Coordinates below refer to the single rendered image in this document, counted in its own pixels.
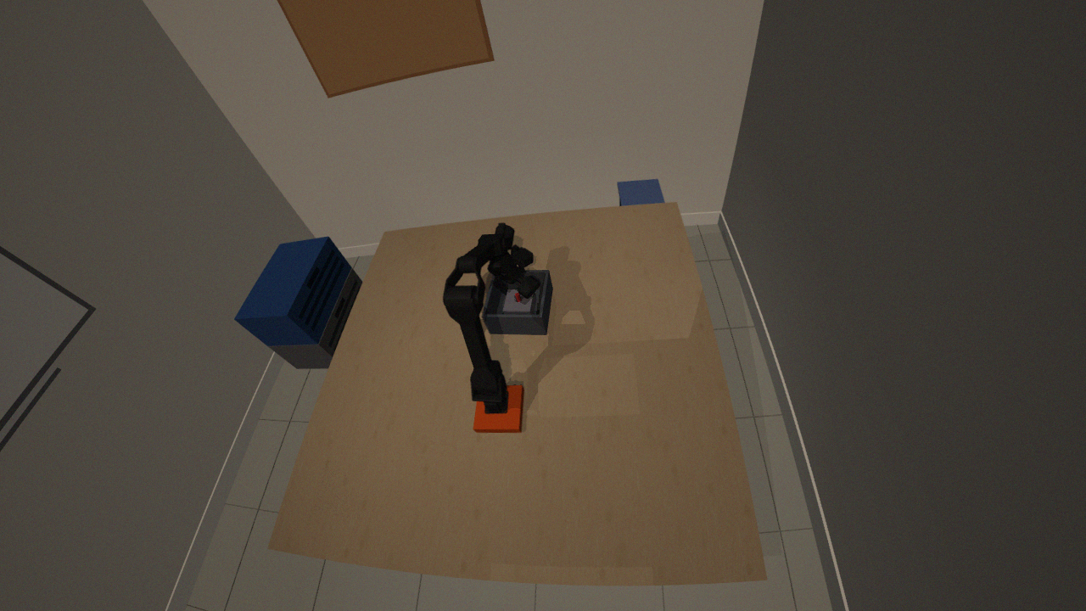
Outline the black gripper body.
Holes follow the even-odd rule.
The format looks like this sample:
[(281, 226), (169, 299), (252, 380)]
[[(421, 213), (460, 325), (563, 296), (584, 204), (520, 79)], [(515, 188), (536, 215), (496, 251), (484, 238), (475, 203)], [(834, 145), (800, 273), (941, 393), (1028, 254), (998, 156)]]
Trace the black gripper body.
[(503, 281), (508, 283), (518, 281), (520, 283), (518, 292), (523, 295), (526, 300), (530, 300), (531, 295), (535, 293), (540, 287), (540, 282), (533, 276), (526, 277), (521, 275), (517, 260), (512, 259), (512, 268), (508, 268), (508, 270), (505, 270), (504, 272), (498, 272), (496, 268), (489, 268), (489, 266), (487, 266), (487, 270), (494, 276), (497, 273), (501, 278), (503, 278)]

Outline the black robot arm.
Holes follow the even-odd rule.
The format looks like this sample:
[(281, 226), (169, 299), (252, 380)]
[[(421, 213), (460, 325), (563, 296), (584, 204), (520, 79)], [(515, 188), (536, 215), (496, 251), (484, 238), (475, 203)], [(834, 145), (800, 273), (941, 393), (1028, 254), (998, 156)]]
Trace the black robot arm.
[[(525, 267), (533, 263), (533, 254), (529, 249), (516, 244), (512, 246), (513, 228), (506, 222), (498, 222), (495, 233), (484, 233), (478, 241), (476, 249), (456, 259), (456, 266), (445, 282), (443, 301), (449, 316), (459, 324), (467, 351), (472, 357), (470, 384), (473, 400), (484, 402), (484, 413), (507, 413), (509, 392), (506, 391), (500, 362), (491, 360), (479, 318), (479, 313), (484, 308), (485, 289), (481, 270), (487, 260), (490, 260), (489, 268), (504, 272), (512, 268), (513, 259), (518, 262), (519, 270), (523, 273)], [(512, 249), (512, 254), (508, 254), (507, 249)], [(455, 287), (462, 273), (476, 273), (478, 287)]]

